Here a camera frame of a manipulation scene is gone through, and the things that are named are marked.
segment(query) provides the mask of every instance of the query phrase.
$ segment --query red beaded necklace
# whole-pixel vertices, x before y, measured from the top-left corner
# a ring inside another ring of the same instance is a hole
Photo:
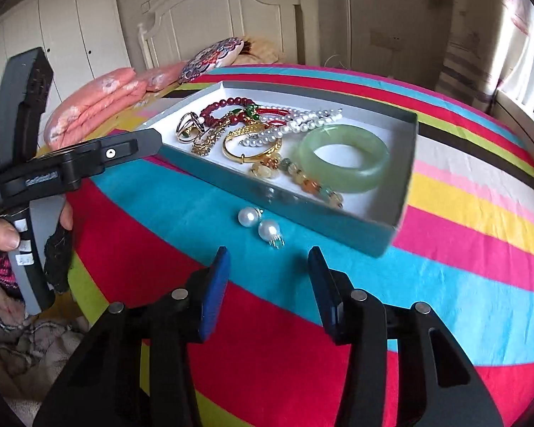
[[[240,98],[239,96],[236,98],[228,98],[228,99],[222,99],[218,102],[215,102],[213,104],[210,104],[207,108],[202,110],[200,112],[200,117],[204,119],[204,124],[207,127],[213,127],[218,123],[220,119],[216,119],[212,112],[218,110],[221,107],[226,106],[243,106],[245,109],[240,110],[236,114],[232,114],[230,117],[230,124],[236,125],[238,123],[245,122],[245,119],[253,119],[253,120],[259,120],[261,114],[272,114],[272,115],[280,115],[285,116],[289,112],[286,110],[281,109],[271,109],[266,107],[258,107],[255,102],[253,102],[249,98]],[[253,110],[249,110],[250,106],[256,106]]]

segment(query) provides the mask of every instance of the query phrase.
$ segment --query jade bangle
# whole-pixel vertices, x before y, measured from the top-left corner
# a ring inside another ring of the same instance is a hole
[[[358,168],[333,165],[314,151],[329,144],[346,144],[364,155]],[[312,130],[297,149],[300,169],[309,179],[337,192],[366,192],[380,184],[389,163],[389,151],[373,133],[354,125],[330,125]]]

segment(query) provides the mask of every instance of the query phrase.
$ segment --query electrical outlet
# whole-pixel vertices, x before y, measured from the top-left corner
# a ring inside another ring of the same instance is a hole
[[[386,48],[391,51],[402,51],[404,42],[400,37],[388,35],[380,31],[370,31],[370,45]]]

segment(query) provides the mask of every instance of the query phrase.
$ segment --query pearl necklace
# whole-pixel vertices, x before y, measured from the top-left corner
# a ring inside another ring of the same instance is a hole
[[[287,133],[307,132],[342,119],[342,109],[339,109],[338,111],[299,111],[289,107],[269,106],[269,108],[289,111],[289,113],[283,117],[286,125],[272,126],[267,130],[258,133],[257,136],[251,135],[249,138],[241,141],[240,144],[242,146],[263,146],[265,144],[274,143],[277,139],[281,139],[283,135],[286,135]],[[269,118],[262,116],[261,121],[264,123],[269,122]]]

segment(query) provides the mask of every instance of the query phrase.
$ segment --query gold ring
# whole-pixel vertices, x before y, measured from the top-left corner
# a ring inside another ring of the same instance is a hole
[[[237,138],[238,136],[243,135],[249,135],[250,133],[258,133],[260,131],[265,130],[267,127],[263,123],[254,123],[252,125],[245,125],[244,127],[238,128],[236,130],[230,131],[227,136],[224,139],[223,142],[223,149],[225,156],[230,159],[234,160],[235,162],[239,162],[240,164],[251,164],[255,162],[260,162],[266,157],[269,157],[271,154],[275,152],[279,152],[281,149],[281,140],[277,139],[273,145],[267,149],[266,151],[256,154],[253,156],[246,156],[244,154],[241,154],[240,156],[236,156],[235,154],[232,154],[228,151],[228,148],[226,146],[228,141],[231,141],[234,138]]]

